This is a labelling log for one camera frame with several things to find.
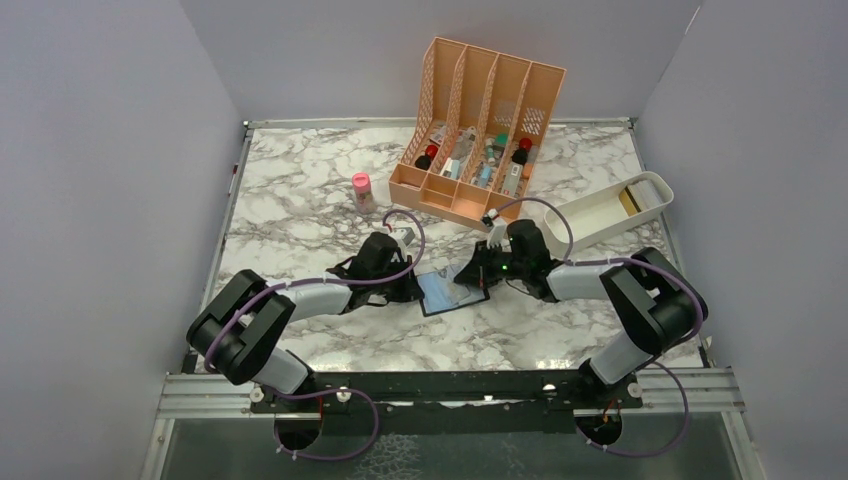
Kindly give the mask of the black leather card holder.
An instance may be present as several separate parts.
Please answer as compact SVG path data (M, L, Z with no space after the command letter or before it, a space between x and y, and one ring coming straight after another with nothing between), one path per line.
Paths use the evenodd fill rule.
M419 300L423 317L459 310L490 299L486 289L455 283L454 279L460 270L459 265L448 265L416 277L424 294Z

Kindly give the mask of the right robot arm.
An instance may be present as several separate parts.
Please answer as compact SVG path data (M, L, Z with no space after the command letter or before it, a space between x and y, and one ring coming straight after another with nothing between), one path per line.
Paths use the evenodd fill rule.
M694 336L708 316L701 295L653 247L630 257L571 262L552 256L532 220L492 230L505 234L509 246L477 242L456 284L487 289L516 280L537 300L607 300L618 315L622 332L580 365L569 386L589 406L612 399L623 380Z

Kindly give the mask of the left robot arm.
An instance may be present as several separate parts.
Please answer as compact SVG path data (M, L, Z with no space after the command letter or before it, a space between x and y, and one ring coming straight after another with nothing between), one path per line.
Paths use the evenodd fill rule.
M256 303L251 300L268 288L256 272L238 272L212 299L189 327L186 340L206 355L220 338L212 366L232 384L248 381L276 392L285 407L298 411L313 401L313 370L301 359L277 345L285 327L319 315L342 315L364 306L392 302L415 302L424 297L412 271L390 282L412 264L406 253L415 239L408 227L386 234L373 232L359 252L327 270L316 283L297 284L270 292Z

